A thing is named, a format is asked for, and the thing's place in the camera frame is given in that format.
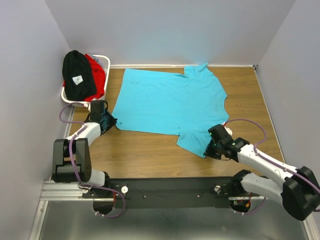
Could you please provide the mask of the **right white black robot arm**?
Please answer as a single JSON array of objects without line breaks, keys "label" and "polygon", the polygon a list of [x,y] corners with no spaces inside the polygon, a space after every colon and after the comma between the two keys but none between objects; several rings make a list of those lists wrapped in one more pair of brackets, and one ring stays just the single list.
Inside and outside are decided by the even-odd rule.
[{"label": "right white black robot arm", "polygon": [[231,196],[258,194],[282,204],[286,212],[299,221],[320,210],[320,185],[310,168],[280,162],[241,137],[233,139],[222,124],[211,127],[208,133],[211,140],[204,152],[206,157],[216,160],[226,157],[264,175],[241,170],[227,186]]}]

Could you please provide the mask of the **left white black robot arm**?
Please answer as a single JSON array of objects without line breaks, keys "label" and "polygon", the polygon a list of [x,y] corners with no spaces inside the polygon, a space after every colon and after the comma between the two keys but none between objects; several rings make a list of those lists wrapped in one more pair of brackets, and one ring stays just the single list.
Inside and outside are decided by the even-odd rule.
[{"label": "left white black robot arm", "polygon": [[84,121],[59,120],[66,124],[80,124],[72,135],[57,139],[53,143],[52,179],[56,183],[78,183],[81,188],[111,187],[110,177],[105,171],[92,167],[90,145],[116,125],[117,119],[109,112],[106,100],[83,103],[88,110]]}]

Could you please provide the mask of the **cyan t shirt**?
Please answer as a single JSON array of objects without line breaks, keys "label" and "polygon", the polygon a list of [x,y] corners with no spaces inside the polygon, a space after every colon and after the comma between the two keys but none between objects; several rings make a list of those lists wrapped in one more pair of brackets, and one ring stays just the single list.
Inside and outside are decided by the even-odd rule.
[{"label": "cyan t shirt", "polygon": [[174,135],[179,147],[203,158],[209,128],[229,119],[226,98],[205,63],[183,74],[127,68],[112,114],[119,130]]}]

